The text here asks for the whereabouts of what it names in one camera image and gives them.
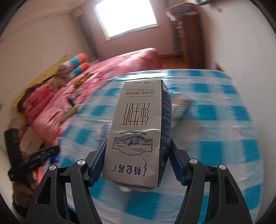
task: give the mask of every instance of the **pink bedspread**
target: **pink bedspread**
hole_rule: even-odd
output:
[[[97,63],[62,87],[38,115],[32,126],[43,141],[52,145],[55,139],[62,135],[73,119],[71,117],[63,124],[60,123],[61,117],[64,114],[63,109],[71,108],[67,98],[75,95],[75,92],[83,90],[79,92],[80,95],[74,100],[76,104],[83,103],[88,96],[114,75],[156,69],[161,69],[161,62],[155,48],[130,52]],[[94,72],[95,74],[80,87],[74,88],[74,81],[87,72]]]

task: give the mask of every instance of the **wooden floor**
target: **wooden floor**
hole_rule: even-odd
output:
[[[181,56],[162,57],[162,69],[188,68]]]

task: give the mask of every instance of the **window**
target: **window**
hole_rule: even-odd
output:
[[[149,0],[103,0],[95,10],[107,39],[157,25]]]

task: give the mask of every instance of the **blue checkered tablecloth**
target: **blue checkered tablecloth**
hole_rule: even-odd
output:
[[[88,98],[61,137],[58,166],[70,166],[98,149],[102,125],[112,122],[124,82],[139,79],[162,79],[170,92],[181,92],[193,101],[185,119],[172,129],[172,138],[178,148],[205,165],[227,165],[255,222],[263,181],[262,160],[247,109],[231,78],[219,71],[143,71],[108,80]],[[102,178],[90,188],[103,223],[118,224],[174,223],[185,190],[176,180],[169,161],[160,187],[147,193],[122,192],[115,183]],[[205,218],[208,192],[206,183],[198,223]]]

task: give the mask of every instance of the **brand logo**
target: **brand logo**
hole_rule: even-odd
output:
[[[144,152],[152,152],[152,139],[133,134],[115,137],[112,148],[130,156],[137,156]]]

